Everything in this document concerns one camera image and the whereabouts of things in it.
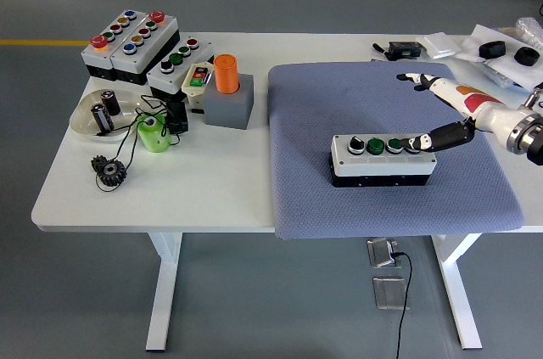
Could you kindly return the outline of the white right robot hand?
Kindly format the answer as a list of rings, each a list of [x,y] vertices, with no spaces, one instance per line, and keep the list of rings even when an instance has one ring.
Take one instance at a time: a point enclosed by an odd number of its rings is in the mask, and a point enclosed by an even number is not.
[[[527,110],[511,109],[502,101],[457,81],[427,74],[399,74],[400,81],[412,81],[418,92],[430,91],[455,109],[463,121],[438,127],[422,135],[402,138],[400,146],[424,152],[437,152],[470,142],[477,130],[492,132],[508,151],[521,154],[521,133],[528,125]]]

